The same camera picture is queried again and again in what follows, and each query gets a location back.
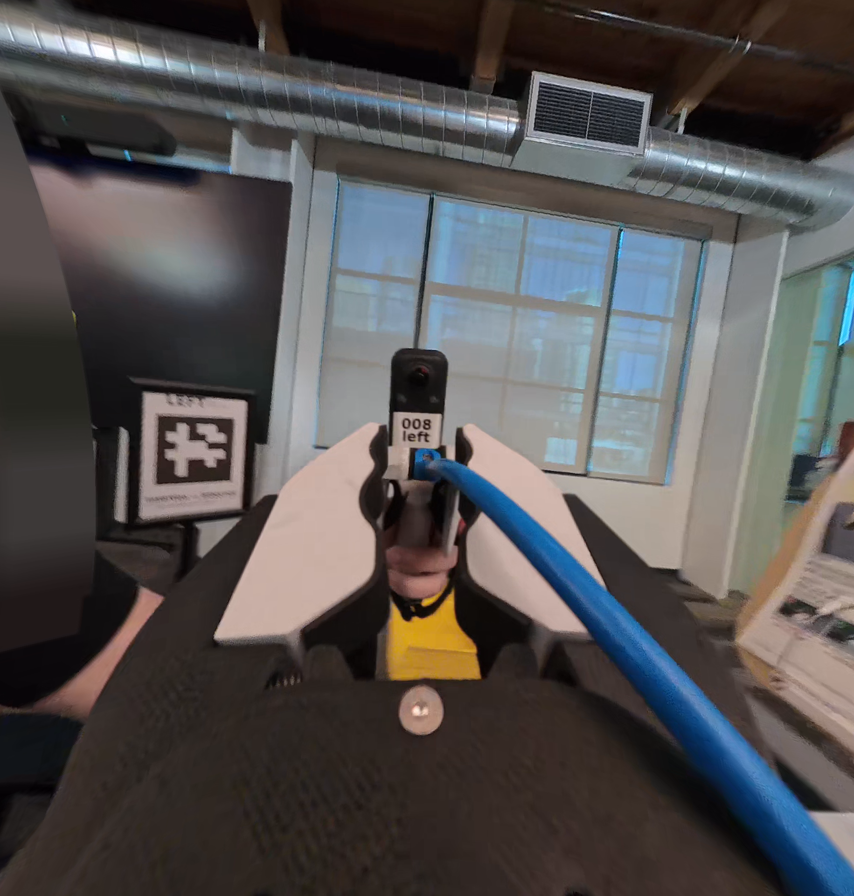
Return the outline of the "person's left forearm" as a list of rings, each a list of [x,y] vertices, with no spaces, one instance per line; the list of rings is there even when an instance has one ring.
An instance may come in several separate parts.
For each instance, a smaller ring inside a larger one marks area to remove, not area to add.
[[[130,612],[108,642],[72,678],[31,704],[28,711],[86,722],[125,652],[163,600],[161,594],[139,588]]]

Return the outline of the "silver ventilation duct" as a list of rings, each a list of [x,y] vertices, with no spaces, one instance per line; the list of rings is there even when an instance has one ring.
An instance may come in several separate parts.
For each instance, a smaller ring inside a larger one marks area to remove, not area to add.
[[[651,96],[533,73],[522,101],[0,4],[0,84],[511,168],[818,230],[854,173],[649,125]]]

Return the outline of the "yellow plastic bin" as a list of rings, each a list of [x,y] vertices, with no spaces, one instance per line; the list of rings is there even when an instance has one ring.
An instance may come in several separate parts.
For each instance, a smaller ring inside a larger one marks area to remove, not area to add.
[[[479,680],[477,647],[459,624],[455,590],[435,614],[403,621],[392,604],[384,646],[384,676],[394,681]]]

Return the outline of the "person's left hand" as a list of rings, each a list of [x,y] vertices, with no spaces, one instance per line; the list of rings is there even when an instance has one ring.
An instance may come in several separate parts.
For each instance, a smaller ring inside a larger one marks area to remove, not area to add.
[[[389,587],[401,599],[434,599],[448,584],[457,560],[457,546],[448,552],[440,546],[391,546],[387,551]]]

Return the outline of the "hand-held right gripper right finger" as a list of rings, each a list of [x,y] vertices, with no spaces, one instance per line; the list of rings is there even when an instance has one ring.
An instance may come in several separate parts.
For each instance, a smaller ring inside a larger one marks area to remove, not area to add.
[[[604,585],[565,495],[544,472],[474,424],[458,430],[458,461],[498,487]],[[502,609],[526,616],[537,624],[540,636],[590,636],[584,624],[484,511],[468,526],[464,572],[479,595],[498,599]]]

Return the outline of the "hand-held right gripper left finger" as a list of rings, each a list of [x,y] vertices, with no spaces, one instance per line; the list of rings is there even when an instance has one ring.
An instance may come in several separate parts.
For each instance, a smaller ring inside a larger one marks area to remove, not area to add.
[[[223,612],[218,644],[368,644],[388,621],[378,521],[385,425],[367,423],[284,485]]]

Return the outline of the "printed instruction sheet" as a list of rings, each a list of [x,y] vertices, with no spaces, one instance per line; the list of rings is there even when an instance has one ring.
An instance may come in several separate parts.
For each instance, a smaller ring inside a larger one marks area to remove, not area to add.
[[[738,639],[767,684],[854,755],[854,463],[833,477],[799,553]]]

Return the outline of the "large paned window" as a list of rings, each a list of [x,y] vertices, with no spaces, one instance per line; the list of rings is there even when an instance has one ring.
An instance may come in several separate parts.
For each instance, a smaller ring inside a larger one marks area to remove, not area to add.
[[[349,178],[332,223],[316,448],[387,420],[398,350],[437,350],[445,439],[667,484],[704,241]]]

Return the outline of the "black white marker sign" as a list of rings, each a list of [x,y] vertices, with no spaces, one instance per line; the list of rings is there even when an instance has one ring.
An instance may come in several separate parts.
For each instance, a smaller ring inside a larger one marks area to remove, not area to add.
[[[250,508],[256,395],[130,377],[126,523],[217,521]]]

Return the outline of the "large dark wall screen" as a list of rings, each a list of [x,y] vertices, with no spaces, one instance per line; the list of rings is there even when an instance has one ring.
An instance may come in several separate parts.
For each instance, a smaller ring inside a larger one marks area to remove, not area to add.
[[[292,186],[118,161],[29,157],[76,314],[93,424],[130,378],[245,389],[267,442]]]

